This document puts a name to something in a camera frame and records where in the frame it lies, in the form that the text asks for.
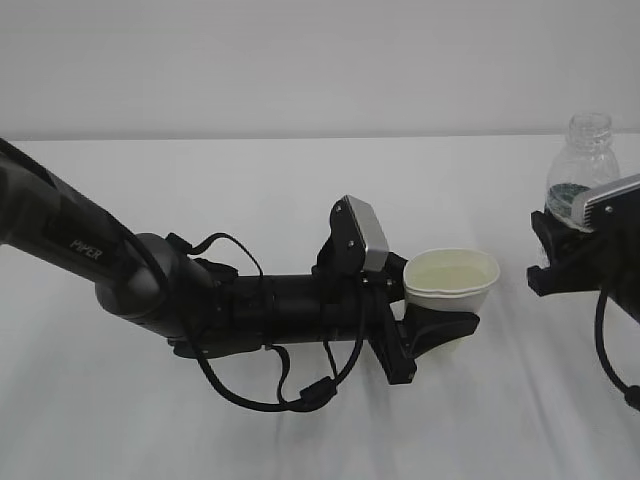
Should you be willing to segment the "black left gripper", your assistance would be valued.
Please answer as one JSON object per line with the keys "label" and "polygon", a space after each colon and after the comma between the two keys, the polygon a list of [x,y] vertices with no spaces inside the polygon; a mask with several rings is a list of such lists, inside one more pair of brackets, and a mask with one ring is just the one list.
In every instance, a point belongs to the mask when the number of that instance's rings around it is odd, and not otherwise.
{"label": "black left gripper", "polygon": [[326,240],[312,268],[320,282],[321,319],[331,321],[328,305],[336,302],[345,309],[335,325],[329,325],[331,338],[351,332],[354,347],[344,367],[334,370],[334,381],[342,383],[355,367],[365,343],[372,348],[386,380],[391,385],[413,381],[416,359],[450,342],[471,336],[480,323],[476,313],[433,310],[407,305],[401,321],[391,304],[405,298],[404,269],[408,260],[394,252],[387,255],[380,272],[341,273],[335,265],[331,239]]}

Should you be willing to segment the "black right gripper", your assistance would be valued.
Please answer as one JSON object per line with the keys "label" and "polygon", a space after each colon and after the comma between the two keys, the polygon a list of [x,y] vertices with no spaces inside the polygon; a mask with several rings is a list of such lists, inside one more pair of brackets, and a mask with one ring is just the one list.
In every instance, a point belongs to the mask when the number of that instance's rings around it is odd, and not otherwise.
{"label": "black right gripper", "polygon": [[585,233],[548,211],[534,211],[531,227],[548,265],[530,266],[528,286],[538,296],[599,290],[613,278],[613,300],[639,299],[639,224]]}

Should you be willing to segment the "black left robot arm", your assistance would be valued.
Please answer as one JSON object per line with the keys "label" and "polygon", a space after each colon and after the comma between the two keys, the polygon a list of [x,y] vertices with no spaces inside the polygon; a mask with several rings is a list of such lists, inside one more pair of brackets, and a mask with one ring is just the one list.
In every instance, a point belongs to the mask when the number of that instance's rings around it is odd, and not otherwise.
{"label": "black left robot arm", "polygon": [[340,198],[306,275],[242,276],[204,258],[208,241],[131,234],[106,210],[9,143],[1,146],[1,240],[92,282],[107,312],[207,358],[269,346],[362,339],[390,384],[407,384],[424,353],[473,334],[468,307],[391,306],[405,296],[405,260],[372,207]]}

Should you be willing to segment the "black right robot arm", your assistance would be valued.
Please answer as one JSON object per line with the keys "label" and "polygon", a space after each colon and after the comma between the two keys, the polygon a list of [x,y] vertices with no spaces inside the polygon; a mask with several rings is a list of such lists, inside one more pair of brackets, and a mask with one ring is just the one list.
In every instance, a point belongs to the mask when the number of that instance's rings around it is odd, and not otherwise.
{"label": "black right robot arm", "polygon": [[531,214],[548,265],[530,266],[528,286],[540,297],[597,291],[610,285],[609,298],[634,320],[639,319],[639,230],[586,233],[548,212]]}

